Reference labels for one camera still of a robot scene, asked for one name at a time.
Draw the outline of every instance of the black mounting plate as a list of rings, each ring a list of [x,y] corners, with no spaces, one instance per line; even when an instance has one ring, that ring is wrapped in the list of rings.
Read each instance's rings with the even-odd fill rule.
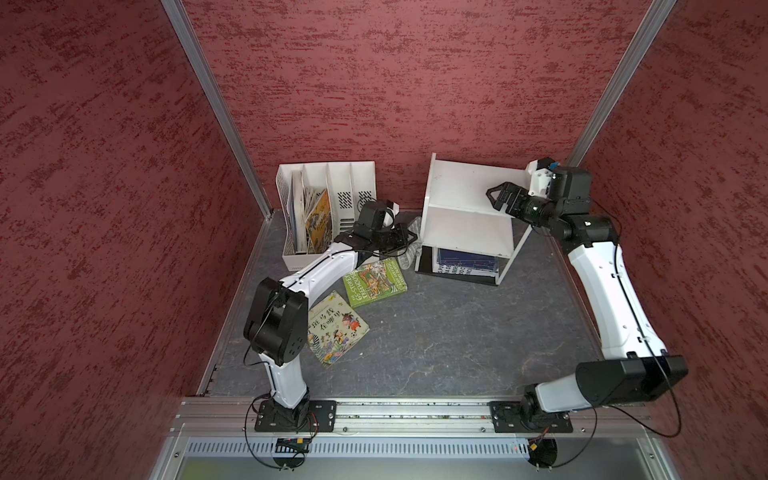
[[[307,415],[310,419],[310,423],[306,427],[307,433],[332,432],[333,426],[336,424],[336,401],[310,400]],[[294,428],[287,425],[288,422],[278,413],[274,402],[261,402],[256,425],[253,426],[255,432],[292,432]]]
[[[520,402],[488,402],[496,433],[536,433],[549,427],[549,433],[573,433],[574,427],[566,412],[552,413],[551,420],[540,430],[533,430],[523,425],[520,415]]]

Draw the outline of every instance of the white bookshelf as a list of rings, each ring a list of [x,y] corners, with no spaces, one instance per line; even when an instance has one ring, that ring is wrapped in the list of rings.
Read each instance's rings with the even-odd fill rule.
[[[422,212],[422,245],[499,257],[501,268],[494,280],[500,284],[531,233],[528,226],[515,244],[512,218],[494,210],[485,196],[489,188],[506,181],[528,188],[531,176],[525,170],[438,160],[432,154]],[[416,257],[417,271],[420,260],[421,254]]]

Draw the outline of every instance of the children's book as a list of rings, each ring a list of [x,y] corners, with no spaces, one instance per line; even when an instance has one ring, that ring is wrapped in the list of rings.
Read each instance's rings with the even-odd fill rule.
[[[408,289],[397,259],[394,258],[369,263],[347,273],[344,286],[353,308],[389,298]]]
[[[306,217],[307,253],[322,253],[331,244],[331,201],[328,190],[323,190],[313,209]]]
[[[332,365],[368,330],[368,324],[334,290],[310,310],[306,342],[320,362]]]

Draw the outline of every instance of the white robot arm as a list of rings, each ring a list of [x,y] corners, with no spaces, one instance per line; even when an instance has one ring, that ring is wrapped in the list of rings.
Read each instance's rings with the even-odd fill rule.
[[[309,308],[371,256],[386,257],[415,240],[405,224],[394,223],[398,212],[392,202],[366,203],[353,229],[342,232],[320,258],[279,282],[267,278],[257,287],[243,335],[264,362],[271,400],[284,418],[301,420],[308,397],[299,352],[306,344]]]
[[[506,205],[508,214],[548,229],[560,243],[584,285],[604,360],[580,363],[569,376],[528,386],[515,413],[518,423],[524,431],[541,431],[558,412],[655,400],[687,374],[687,366],[682,356],[668,354],[645,316],[611,219],[589,213],[591,175],[558,167],[549,158],[531,162],[526,171],[529,188],[504,182],[486,196],[496,210]]]
[[[528,188],[504,182],[486,192],[496,210],[549,229],[584,284],[601,335],[604,360],[583,362],[575,372],[526,387],[523,400],[496,422],[509,432],[541,432],[561,412],[619,402],[654,400],[687,374],[682,356],[670,356],[645,316],[627,276],[611,220],[589,214],[591,175],[578,168],[531,162]],[[243,334],[265,362],[272,400],[296,422],[308,398],[299,351],[306,343],[307,316],[334,282],[372,256],[406,248],[415,234],[394,224],[398,207],[368,202],[350,232],[341,233],[307,268],[257,288]]]

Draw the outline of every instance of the black cable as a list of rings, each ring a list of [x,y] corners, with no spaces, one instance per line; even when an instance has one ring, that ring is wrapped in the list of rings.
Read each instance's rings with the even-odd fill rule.
[[[626,416],[628,416],[629,418],[633,419],[635,422],[639,423],[644,428],[652,431],[656,435],[662,436],[662,437],[664,437],[666,439],[673,439],[676,436],[678,436],[680,434],[680,432],[683,431],[683,416],[680,413],[680,406],[677,404],[677,397],[674,395],[674,391],[672,390],[672,382],[670,382],[670,379],[667,376],[667,372],[665,372],[664,368],[662,368],[661,362],[659,362],[659,359],[654,354],[654,351],[650,348],[650,343],[648,343],[648,338],[643,333],[642,327],[640,325],[640,320],[637,318],[637,314],[634,311],[634,307],[632,306],[632,303],[629,300],[629,295],[627,295],[627,291],[624,288],[624,284],[621,282],[621,275],[619,274],[619,262],[618,262],[619,240],[621,238],[621,231],[622,231],[621,221],[618,218],[616,218],[613,214],[611,214],[611,212],[606,210],[602,205],[600,205],[598,202],[596,202],[594,199],[592,201],[598,207],[600,207],[603,211],[605,211],[605,213],[608,214],[609,217],[611,217],[614,220],[616,220],[616,222],[619,224],[619,231],[617,232],[616,244],[614,246],[614,271],[616,273],[616,279],[619,282],[619,287],[621,288],[621,292],[624,294],[624,299],[627,301],[627,305],[629,306],[629,310],[632,312],[632,316],[634,317],[634,322],[635,322],[635,324],[637,324],[637,331],[640,332],[640,334],[642,335],[643,342],[645,343],[646,348],[648,348],[648,352],[654,358],[654,361],[656,362],[656,366],[659,368],[659,371],[661,372],[661,375],[664,377],[664,381],[667,383],[667,387],[669,387],[670,395],[672,396],[672,403],[674,404],[674,409],[675,409],[675,412],[677,414],[677,429],[675,430],[674,433],[671,433],[671,434],[670,433],[662,433],[662,432],[659,432],[657,430],[652,429],[648,425],[645,425],[643,422],[641,422],[640,420],[634,418],[632,415],[630,415],[628,412],[624,411],[623,409],[620,409],[619,407],[613,406],[613,405],[608,405],[608,406],[611,407],[612,409],[616,409],[619,412],[624,413]]]
[[[245,363],[245,358],[248,357],[248,352],[250,352],[250,344],[248,344],[248,348],[245,349],[245,355],[243,355],[243,366],[254,366],[259,365],[261,363],[268,363],[268,362],[255,362],[255,363]]]
[[[652,429],[648,425],[645,425],[643,422],[641,422],[640,420],[638,420],[637,418],[632,416],[628,411],[626,411],[624,409],[620,409],[619,407],[613,406],[613,405],[606,405],[606,406],[611,407],[612,409],[616,409],[616,410],[618,410],[621,413],[624,413],[626,416],[628,416],[629,418],[633,419],[635,422],[641,424],[644,428],[646,428],[646,429],[650,430],[651,432],[655,433],[656,435],[659,435],[660,437],[664,437],[666,439],[673,439],[673,438],[675,438],[676,436],[678,436],[680,434],[680,430],[682,429],[682,425],[681,425],[682,422],[678,422],[677,423],[677,425],[678,425],[677,431],[674,434],[670,435],[668,433],[658,432],[657,430]]]
[[[268,399],[271,398],[271,393],[264,393],[262,395],[257,396],[248,406],[248,410],[245,411],[245,424],[243,425],[243,435],[245,435],[245,445],[248,447],[248,452],[250,452],[250,456],[253,457],[254,460],[259,462],[261,465],[264,465],[267,468],[273,468],[275,470],[282,470],[281,467],[278,467],[276,465],[270,465],[268,463],[262,462],[259,457],[256,456],[255,453],[253,453],[253,449],[250,447],[250,442],[248,442],[248,413],[253,408],[253,404],[256,403],[257,400],[261,399]]]
[[[362,252],[362,253],[370,253],[372,257],[383,258],[383,259],[402,257],[403,255],[406,254],[406,252],[408,252],[408,247],[410,247],[416,241],[416,238],[417,238],[416,234],[413,233],[412,231],[408,231],[408,234],[411,237],[411,239],[406,241],[406,244],[404,246],[395,248],[394,250],[387,250],[386,252],[382,252],[380,250],[378,253],[372,250],[362,250],[362,249],[354,249],[354,251]],[[398,253],[397,255],[391,254],[393,252],[397,252],[400,250],[402,250],[402,252]]]
[[[578,458],[578,456],[581,455],[581,453],[584,450],[587,449],[587,447],[589,446],[589,442],[591,442],[592,439],[594,438],[594,433],[598,430],[598,411],[595,410],[594,407],[592,407],[592,412],[594,412],[594,428],[592,429],[592,435],[589,435],[589,438],[584,443],[584,446],[581,447],[581,450],[579,450],[578,453],[576,455],[572,456],[569,460],[566,460],[565,462],[562,462],[562,463],[557,464],[557,465],[553,465],[553,466],[551,466],[549,468],[565,467],[567,464],[573,462],[576,458]]]

